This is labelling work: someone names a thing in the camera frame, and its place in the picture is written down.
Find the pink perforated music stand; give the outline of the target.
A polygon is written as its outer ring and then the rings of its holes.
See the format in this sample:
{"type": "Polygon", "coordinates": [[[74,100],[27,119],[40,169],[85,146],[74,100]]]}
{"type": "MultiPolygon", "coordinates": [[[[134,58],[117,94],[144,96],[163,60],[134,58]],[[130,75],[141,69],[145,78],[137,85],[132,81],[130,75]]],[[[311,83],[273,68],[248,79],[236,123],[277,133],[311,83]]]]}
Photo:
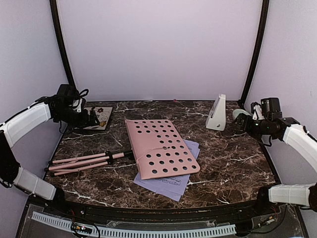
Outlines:
{"type": "Polygon", "coordinates": [[[125,121],[131,150],[55,160],[45,168],[55,176],[111,165],[116,159],[134,159],[141,179],[194,174],[200,166],[170,120],[125,121]]]}

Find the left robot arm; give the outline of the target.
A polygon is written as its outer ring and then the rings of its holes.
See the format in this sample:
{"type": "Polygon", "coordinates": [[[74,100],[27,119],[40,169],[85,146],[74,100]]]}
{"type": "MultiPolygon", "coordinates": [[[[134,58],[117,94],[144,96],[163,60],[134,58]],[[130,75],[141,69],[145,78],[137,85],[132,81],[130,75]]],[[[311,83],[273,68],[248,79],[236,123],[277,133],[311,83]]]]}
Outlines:
{"type": "Polygon", "coordinates": [[[42,97],[0,125],[0,183],[6,188],[15,186],[21,190],[51,201],[50,207],[59,216],[66,216],[70,206],[62,198],[64,193],[54,185],[24,169],[17,162],[12,148],[37,126],[53,120],[65,122],[75,128],[99,125],[93,110],[84,108],[85,100],[54,95],[42,97]]]}

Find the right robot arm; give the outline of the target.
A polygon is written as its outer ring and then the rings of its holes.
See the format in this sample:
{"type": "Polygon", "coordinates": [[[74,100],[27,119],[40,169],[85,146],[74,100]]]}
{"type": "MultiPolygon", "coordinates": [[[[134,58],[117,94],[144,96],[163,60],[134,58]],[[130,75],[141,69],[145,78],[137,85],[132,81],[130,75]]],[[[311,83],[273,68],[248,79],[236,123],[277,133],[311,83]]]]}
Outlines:
{"type": "MultiPolygon", "coordinates": [[[[274,120],[258,119],[240,113],[234,117],[235,124],[254,139],[268,135],[269,139],[279,139],[297,151],[310,166],[317,169],[317,140],[310,135],[305,126],[293,118],[274,120]]],[[[317,184],[278,184],[261,187],[257,200],[253,203],[253,211],[263,215],[273,203],[294,204],[317,210],[317,184]]]]}

